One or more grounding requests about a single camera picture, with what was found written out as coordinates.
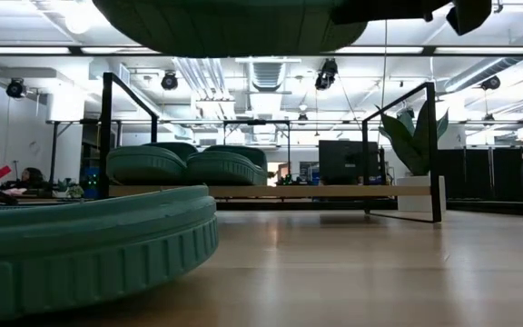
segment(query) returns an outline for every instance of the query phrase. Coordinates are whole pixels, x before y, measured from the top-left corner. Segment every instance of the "person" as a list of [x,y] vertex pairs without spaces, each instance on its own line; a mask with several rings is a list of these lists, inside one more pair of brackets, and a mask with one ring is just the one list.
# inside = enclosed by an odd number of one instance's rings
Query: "person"
[[9,189],[40,189],[44,187],[44,175],[42,172],[34,167],[25,168],[22,171],[21,180],[9,181],[3,183],[0,186],[0,190],[9,190]]

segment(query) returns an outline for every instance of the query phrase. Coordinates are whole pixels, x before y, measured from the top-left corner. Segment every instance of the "white planter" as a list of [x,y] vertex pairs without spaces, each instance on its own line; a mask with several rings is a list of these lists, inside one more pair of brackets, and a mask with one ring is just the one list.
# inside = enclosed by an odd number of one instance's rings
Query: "white planter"
[[[429,176],[410,176],[397,179],[397,186],[431,186]],[[439,177],[439,196],[441,199],[441,211],[445,212],[445,178]],[[399,211],[407,213],[430,213],[431,196],[398,196]]]

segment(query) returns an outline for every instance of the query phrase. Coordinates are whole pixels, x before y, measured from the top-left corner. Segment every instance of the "black monitor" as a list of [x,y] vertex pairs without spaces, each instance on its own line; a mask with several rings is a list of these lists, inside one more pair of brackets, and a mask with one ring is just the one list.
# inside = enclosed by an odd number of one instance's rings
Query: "black monitor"
[[[326,185],[356,185],[363,173],[362,142],[319,141],[320,176]],[[380,176],[379,150],[369,142],[369,171]]]

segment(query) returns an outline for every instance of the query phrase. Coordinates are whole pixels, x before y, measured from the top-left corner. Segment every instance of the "wooden floor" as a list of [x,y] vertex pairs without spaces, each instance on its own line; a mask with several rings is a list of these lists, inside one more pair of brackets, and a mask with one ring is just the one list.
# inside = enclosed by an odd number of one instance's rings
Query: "wooden floor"
[[219,217],[217,253],[177,282],[16,323],[523,326],[522,217],[448,213],[438,225],[336,212]]

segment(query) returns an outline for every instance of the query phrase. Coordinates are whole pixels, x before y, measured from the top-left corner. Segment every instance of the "green leaf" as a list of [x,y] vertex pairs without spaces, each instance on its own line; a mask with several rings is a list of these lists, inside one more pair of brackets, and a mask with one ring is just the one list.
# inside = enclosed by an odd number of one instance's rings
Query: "green leaf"
[[413,134],[413,146],[417,149],[425,149],[425,144],[429,151],[429,124],[427,119],[427,112],[429,108],[427,106],[427,101],[419,110],[419,116],[417,117],[417,127],[415,128],[415,133]]
[[397,116],[397,119],[407,127],[407,130],[411,135],[415,133],[415,125],[413,125],[413,118],[410,114],[402,113]]
[[388,138],[388,139],[389,139],[389,141],[391,141],[391,142],[392,142],[392,139],[390,138],[390,135],[389,135],[389,133],[387,133],[387,131],[385,131],[385,129],[384,129],[384,128],[382,128],[382,127],[379,127],[379,133],[380,133],[380,134],[381,134],[382,136],[384,136],[384,137]]
[[429,172],[429,160],[422,158],[417,151],[407,142],[397,139],[392,143],[392,149],[399,159],[409,168],[415,176],[424,176]]
[[407,130],[407,127],[401,123],[397,118],[393,118],[382,114],[380,116],[382,125],[385,128],[385,132],[390,136],[390,140],[394,142],[395,140],[403,140],[408,144],[411,143],[413,136]]
[[445,112],[443,117],[441,117],[437,121],[437,139],[439,139],[439,138],[441,138],[441,136],[443,136],[445,131],[447,131],[448,127],[449,127],[449,109],[447,110],[447,112]]

